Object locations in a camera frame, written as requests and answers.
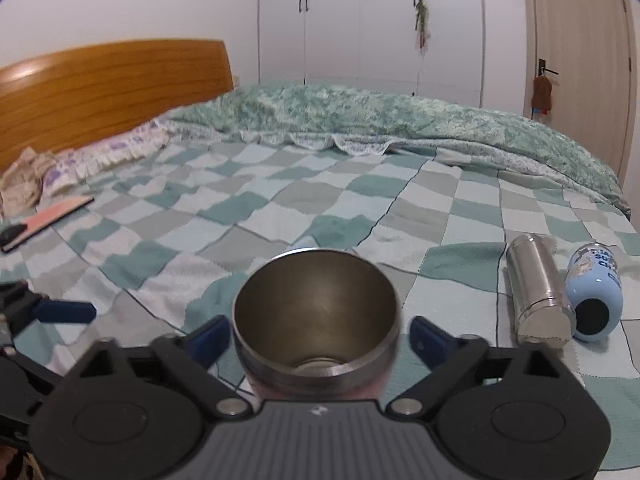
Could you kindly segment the pink steel cup with text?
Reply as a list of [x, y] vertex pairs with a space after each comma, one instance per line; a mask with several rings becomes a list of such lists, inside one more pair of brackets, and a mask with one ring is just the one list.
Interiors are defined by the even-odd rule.
[[250, 274], [231, 319], [236, 354], [259, 400], [376, 400], [397, 358], [401, 305], [375, 264], [306, 248]]

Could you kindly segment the light blue cup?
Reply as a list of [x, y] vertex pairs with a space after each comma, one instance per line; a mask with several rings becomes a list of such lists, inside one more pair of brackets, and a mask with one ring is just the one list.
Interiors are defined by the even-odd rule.
[[622, 318], [624, 295], [611, 248], [597, 242], [579, 247], [568, 263], [565, 292], [576, 339], [597, 342], [612, 333]]

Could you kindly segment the pink book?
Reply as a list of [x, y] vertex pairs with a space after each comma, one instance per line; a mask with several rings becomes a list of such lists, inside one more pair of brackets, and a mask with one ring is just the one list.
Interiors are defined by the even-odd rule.
[[56, 204], [47, 206], [42, 211], [38, 211], [26, 220], [7, 226], [1, 231], [1, 251], [5, 254], [12, 252], [24, 244], [26, 240], [93, 201], [92, 196], [67, 197]]

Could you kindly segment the stainless steel bottle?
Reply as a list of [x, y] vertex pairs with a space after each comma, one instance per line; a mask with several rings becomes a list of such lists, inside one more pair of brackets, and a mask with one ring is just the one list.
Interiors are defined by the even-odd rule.
[[520, 344], [545, 344], [560, 350], [572, 339], [576, 318], [565, 295], [559, 270], [544, 239], [537, 234], [515, 237], [506, 250]]

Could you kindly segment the checkered green bed blanket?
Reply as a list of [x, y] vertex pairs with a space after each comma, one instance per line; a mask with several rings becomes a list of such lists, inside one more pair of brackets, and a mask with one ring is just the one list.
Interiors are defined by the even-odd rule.
[[508, 346], [514, 237], [543, 235], [560, 268], [590, 240], [610, 245], [622, 320], [562, 358], [612, 426], [601, 477], [638, 477], [639, 237], [617, 208], [446, 150], [350, 157], [244, 143], [171, 144], [77, 193], [91, 203], [1, 259], [3, 281], [96, 307], [89, 325], [37, 323], [18, 336], [18, 350], [57, 373], [98, 338], [147, 344], [229, 314], [258, 266], [299, 247], [354, 252], [385, 272], [405, 318]]

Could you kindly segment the beige patterned pillow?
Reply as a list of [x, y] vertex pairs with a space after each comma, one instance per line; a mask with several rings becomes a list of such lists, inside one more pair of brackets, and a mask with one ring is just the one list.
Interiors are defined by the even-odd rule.
[[52, 152], [25, 148], [1, 176], [1, 217], [16, 217], [35, 206], [40, 200], [43, 179], [55, 164]]

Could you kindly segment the purple floral pillow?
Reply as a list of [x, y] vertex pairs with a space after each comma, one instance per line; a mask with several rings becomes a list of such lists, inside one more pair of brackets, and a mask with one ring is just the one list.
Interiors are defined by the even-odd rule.
[[55, 165], [43, 178], [42, 195], [55, 196], [103, 171], [148, 157], [169, 140], [167, 129], [152, 120], [118, 136], [59, 152], [55, 155]]

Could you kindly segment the wooden headboard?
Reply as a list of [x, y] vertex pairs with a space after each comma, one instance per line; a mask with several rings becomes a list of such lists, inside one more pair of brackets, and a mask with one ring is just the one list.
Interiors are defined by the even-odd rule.
[[112, 42], [1, 71], [1, 166], [124, 133], [166, 110], [231, 91], [226, 45], [209, 39]]

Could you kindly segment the green floral duvet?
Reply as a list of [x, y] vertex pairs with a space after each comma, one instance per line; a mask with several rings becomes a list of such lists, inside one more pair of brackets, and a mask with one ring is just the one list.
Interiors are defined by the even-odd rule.
[[610, 166], [564, 134], [501, 110], [326, 84], [264, 84], [179, 106], [162, 118], [192, 138], [338, 148], [352, 156], [443, 148], [544, 177], [631, 214]]

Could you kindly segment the hanging dried flower ornament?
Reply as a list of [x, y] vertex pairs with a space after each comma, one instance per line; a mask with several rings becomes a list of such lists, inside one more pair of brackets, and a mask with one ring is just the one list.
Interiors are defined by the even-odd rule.
[[430, 17], [430, 9], [426, 0], [413, 0], [414, 10], [416, 10], [416, 18], [414, 19], [414, 31], [416, 32], [416, 47], [421, 53], [427, 49], [427, 41], [430, 38], [428, 31], [428, 18]]

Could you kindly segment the white wardrobe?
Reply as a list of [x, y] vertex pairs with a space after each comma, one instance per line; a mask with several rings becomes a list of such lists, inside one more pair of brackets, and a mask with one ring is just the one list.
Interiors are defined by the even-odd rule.
[[484, 1], [426, 2], [430, 38], [421, 53], [413, 0], [258, 0], [259, 80], [480, 105]]

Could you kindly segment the beige wooden door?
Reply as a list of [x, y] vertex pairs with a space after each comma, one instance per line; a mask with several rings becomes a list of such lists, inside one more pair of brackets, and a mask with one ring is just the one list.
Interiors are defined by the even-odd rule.
[[537, 61], [559, 75], [552, 82], [552, 110], [525, 114], [582, 144], [625, 177], [636, 111], [636, 40], [629, 0], [525, 0], [527, 76]]

